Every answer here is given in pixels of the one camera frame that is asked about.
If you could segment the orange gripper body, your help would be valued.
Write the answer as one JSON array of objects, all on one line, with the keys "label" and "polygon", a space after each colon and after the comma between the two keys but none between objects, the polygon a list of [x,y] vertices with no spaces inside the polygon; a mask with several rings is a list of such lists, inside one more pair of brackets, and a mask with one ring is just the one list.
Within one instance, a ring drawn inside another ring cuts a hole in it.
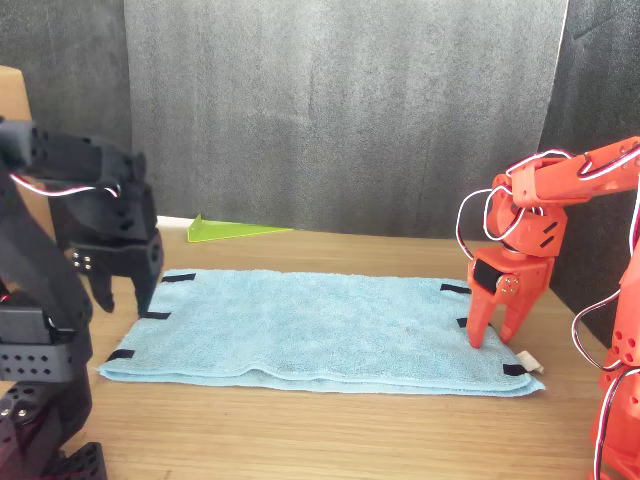
[{"label": "orange gripper body", "polygon": [[471,309],[504,305],[529,310],[547,288],[553,263],[552,257],[529,256],[503,246],[479,248],[468,269]]}]

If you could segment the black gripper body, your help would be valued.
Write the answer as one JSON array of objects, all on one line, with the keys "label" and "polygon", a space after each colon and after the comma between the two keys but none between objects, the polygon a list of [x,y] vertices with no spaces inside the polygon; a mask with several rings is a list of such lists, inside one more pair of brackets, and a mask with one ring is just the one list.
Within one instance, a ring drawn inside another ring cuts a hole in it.
[{"label": "black gripper body", "polygon": [[142,278],[156,280],[162,270],[163,246],[156,229],[146,240],[114,243],[71,243],[75,269],[88,278]]}]

